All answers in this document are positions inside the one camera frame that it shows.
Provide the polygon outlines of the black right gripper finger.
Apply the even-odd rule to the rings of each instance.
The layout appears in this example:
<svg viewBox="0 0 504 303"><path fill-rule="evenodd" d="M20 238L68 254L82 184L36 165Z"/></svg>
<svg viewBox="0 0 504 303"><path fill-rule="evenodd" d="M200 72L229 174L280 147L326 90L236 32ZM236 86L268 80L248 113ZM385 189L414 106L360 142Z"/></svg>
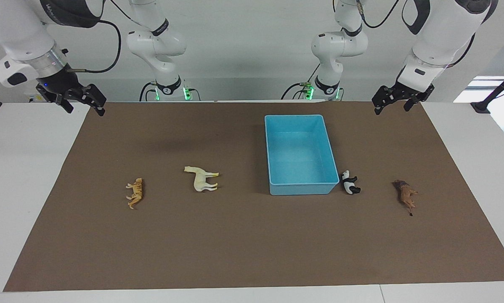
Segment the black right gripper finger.
<svg viewBox="0 0 504 303"><path fill-rule="evenodd" d="M69 102L68 92L57 93L54 103L64 109L68 114L71 114L74 110L74 107Z"/></svg>
<svg viewBox="0 0 504 303"><path fill-rule="evenodd" d="M106 97L95 84L89 84L82 88L82 103L92 107L99 117L104 116Z"/></svg>

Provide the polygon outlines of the brown lion toy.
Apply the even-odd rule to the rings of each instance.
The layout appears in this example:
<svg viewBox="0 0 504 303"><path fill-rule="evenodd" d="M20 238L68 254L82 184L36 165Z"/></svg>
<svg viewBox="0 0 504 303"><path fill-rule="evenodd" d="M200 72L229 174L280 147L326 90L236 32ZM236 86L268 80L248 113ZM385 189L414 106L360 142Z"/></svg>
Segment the brown lion toy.
<svg viewBox="0 0 504 303"><path fill-rule="evenodd" d="M419 192L414 190L411 185L404 180L395 180L393 185L398 190L399 201L407 206L409 215L412 217L412 210L416 207L412 196L419 194Z"/></svg>

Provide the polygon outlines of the black white panda toy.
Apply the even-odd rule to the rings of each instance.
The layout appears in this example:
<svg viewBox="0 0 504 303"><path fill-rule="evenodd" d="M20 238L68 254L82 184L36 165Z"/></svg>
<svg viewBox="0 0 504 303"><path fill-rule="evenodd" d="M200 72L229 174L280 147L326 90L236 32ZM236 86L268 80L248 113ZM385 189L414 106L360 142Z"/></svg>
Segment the black white panda toy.
<svg viewBox="0 0 504 303"><path fill-rule="evenodd" d="M359 194L361 192L361 188L357 187L355 185L355 182L357 180L358 180L357 176L353 176L353 177L350 176L350 171L349 170L345 170L341 174L341 183L342 183L342 186L344 187L345 192L347 192L348 194Z"/></svg>

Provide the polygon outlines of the orange striped tiger toy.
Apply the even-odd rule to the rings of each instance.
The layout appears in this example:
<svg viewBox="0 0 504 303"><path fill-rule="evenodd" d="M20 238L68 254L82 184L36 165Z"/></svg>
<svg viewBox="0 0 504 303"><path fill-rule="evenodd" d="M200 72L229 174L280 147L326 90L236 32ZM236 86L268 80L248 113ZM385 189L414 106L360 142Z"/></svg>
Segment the orange striped tiger toy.
<svg viewBox="0 0 504 303"><path fill-rule="evenodd" d="M131 189L132 194L125 196L128 200L127 205L130 209L134 210L134 206L143 198L143 179L139 177L133 183L128 183L126 189Z"/></svg>

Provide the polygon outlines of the cream white horse toy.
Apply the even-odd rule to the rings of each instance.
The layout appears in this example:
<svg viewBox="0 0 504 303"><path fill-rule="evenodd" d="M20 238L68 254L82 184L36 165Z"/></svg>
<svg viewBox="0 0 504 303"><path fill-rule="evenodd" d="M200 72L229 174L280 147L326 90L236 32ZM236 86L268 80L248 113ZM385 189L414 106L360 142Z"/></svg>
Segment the cream white horse toy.
<svg viewBox="0 0 504 303"><path fill-rule="evenodd" d="M218 177L220 173L211 173L201 169L200 167L185 166L183 169L187 173L194 173L196 176L194 178L193 186L197 192L202 192L204 190L215 191L218 189L218 184L209 184L207 179L210 177Z"/></svg>

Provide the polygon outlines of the light blue storage box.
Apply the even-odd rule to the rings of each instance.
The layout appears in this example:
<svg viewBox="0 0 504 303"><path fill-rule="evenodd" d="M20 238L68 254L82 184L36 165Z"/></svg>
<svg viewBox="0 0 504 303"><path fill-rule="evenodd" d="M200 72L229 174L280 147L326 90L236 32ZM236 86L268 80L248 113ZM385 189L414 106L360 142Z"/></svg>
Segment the light blue storage box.
<svg viewBox="0 0 504 303"><path fill-rule="evenodd" d="M322 115L266 115L264 133L271 195L329 194L339 184Z"/></svg>

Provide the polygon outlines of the brown table mat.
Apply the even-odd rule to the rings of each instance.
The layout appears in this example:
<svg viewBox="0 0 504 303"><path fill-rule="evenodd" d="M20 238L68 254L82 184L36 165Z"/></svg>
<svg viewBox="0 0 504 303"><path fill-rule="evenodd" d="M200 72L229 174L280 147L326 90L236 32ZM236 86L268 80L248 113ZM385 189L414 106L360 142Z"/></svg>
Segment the brown table mat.
<svg viewBox="0 0 504 303"><path fill-rule="evenodd" d="M271 195L271 114L322 115L362 192ZM504 248L420 105L115 103L87 113L4 291L480 281L504 281Z"/></svg>

